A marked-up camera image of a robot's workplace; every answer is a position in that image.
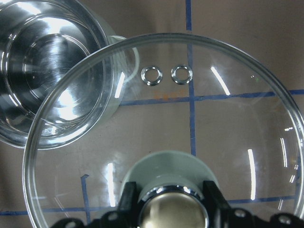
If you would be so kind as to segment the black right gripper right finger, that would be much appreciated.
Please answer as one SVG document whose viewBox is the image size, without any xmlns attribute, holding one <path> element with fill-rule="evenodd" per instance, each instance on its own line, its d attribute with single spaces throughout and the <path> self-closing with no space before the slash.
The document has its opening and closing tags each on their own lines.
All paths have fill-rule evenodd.
<svg viewBox="0 0 304 228">
<path fill-rule="evenodd" d="M 243 208 L 232 208 L 214 181 L 203 181 L 203 204 L 210 228 L 302 228 L 304 221 L 290 213 L 278 213 L 268 221 Z"/>
</svg>

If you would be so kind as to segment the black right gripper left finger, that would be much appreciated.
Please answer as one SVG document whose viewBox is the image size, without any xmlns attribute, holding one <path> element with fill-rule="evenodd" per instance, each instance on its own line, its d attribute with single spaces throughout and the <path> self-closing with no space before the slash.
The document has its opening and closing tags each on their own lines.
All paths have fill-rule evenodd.
<svg viewBox="0 0 304 228">
<path fill-rule="evenodd" d="M 137 213 L 137 185 L 136 182 L 127 182 L 118 204 L 118 208 L 105 213 L 101 218 L 94 219 L 85 225 L 77 218 L 64 218 L 57 221 L 55 228 L 134 228 Z"/>
</svg>

